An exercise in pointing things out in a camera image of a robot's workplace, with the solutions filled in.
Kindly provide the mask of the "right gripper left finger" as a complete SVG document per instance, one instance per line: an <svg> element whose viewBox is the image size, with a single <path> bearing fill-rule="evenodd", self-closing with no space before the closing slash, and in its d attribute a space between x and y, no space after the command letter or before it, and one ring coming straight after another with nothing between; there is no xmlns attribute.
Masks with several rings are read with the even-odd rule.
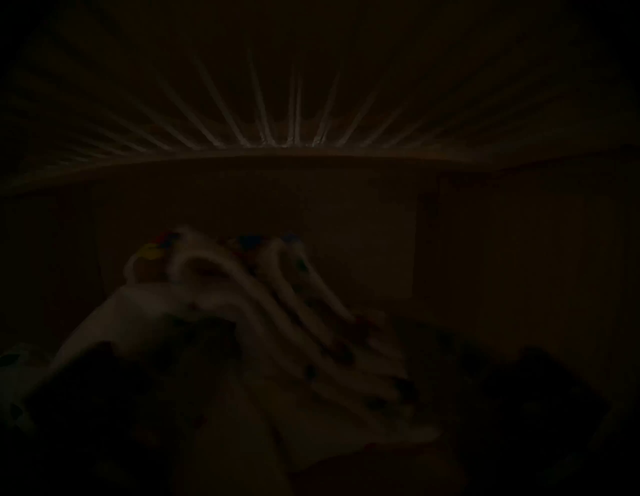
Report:
<svg viewBox="0 0 640 496"><path fill-rule="evenodd" d="M186 348L133 354L100 342L27 394L34 437L71 495L178 495L179 458L200 428Z"/></svg>

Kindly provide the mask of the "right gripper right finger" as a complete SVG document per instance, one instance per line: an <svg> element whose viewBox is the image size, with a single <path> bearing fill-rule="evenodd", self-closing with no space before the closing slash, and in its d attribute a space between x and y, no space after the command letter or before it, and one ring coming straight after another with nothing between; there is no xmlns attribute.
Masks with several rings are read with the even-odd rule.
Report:
<svg viewBox="0 0 640 496"><path fill-rule="evenodd" d="M559 495L579 471L611 402L551 354L525 347L485 380L497 437L470 474L471 495Z"/></svg>

